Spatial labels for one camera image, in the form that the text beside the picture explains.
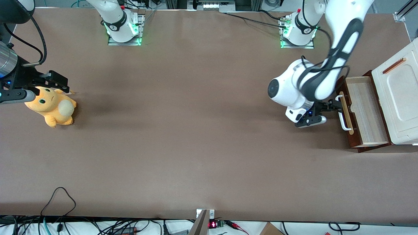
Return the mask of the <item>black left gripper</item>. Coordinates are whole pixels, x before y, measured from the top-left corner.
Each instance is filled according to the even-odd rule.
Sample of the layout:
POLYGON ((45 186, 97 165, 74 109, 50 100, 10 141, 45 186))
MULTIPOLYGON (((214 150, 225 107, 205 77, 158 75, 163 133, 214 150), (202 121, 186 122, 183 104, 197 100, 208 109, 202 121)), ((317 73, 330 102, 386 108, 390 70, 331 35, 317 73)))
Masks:
POLYGON ((322 112, 336 111, 343 112, 342 103, 340 100, 330 99, 328 102, 315 102, 312 107, 307 111, 308 117, 321 116, 322 112))

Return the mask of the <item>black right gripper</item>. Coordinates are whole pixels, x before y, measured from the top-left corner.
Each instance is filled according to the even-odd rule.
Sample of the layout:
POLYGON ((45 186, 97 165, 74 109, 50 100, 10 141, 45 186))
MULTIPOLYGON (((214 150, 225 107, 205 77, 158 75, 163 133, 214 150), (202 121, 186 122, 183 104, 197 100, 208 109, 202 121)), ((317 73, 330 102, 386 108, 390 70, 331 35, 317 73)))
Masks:
POLYGON ((42 73, 34 67, 23 67, 16 65, 12 71, 12 88, 25 89, 29 91, 39 91, 52 88, 59 89, 64 93, 69 93, 68 79, 56 71, 48 71, 48 81, 41 77, 42 73))

